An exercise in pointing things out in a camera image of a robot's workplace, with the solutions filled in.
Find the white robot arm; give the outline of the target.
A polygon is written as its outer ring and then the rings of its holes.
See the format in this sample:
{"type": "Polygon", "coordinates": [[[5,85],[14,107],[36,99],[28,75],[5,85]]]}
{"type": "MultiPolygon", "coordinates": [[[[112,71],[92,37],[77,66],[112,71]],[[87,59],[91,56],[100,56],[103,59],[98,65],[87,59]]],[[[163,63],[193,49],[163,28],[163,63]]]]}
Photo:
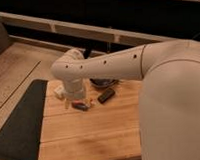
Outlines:
{"type": "Polygon", "coordinates": [[[84,78],[140,80],[142,160],[200,160],[199,41],[169,40],[90,59],[72,49],[52,73],[71,100],[84,96],[84,78]]]}

